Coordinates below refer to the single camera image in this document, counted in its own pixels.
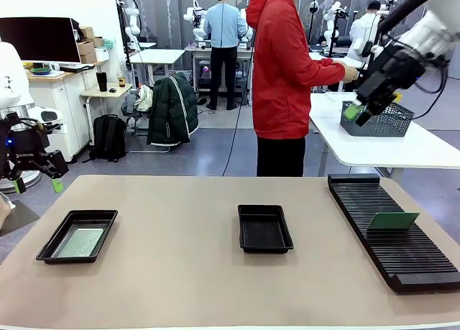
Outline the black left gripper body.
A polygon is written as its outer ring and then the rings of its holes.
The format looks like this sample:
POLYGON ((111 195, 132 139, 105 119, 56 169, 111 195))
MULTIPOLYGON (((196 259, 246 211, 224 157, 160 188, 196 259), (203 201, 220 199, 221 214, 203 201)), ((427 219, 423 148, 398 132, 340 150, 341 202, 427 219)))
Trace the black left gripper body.
POLYGON ((8 128, 5 138, 5 171, 50 172, 50 163, 45 152, 49 142, 42 123, 37 119, 10 113, 6 115, 5 125, 8 128))

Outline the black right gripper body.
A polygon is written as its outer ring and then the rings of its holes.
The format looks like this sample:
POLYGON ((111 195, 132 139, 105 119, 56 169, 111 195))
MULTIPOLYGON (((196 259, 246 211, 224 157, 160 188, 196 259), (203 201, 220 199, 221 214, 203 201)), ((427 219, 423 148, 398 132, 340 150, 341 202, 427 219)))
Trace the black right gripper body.
POLYGON ((425 71, 425 58, 406 46, 389 46, 374 59, 377 85, 373 97, 382 101, 397 89, 408 89, 425 71))

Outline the person's right hand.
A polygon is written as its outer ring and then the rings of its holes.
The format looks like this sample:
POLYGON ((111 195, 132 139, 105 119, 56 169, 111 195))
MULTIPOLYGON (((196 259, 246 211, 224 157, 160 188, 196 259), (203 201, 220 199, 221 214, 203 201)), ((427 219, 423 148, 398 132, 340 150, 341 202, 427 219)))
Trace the person's right hand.
POLYGON ((351 83, 353 81, 357 81, 360 75, 360 72, 358 69, 351 67, 349 65, 344 66, 345 74, 342 79, 344 83, 351 83))

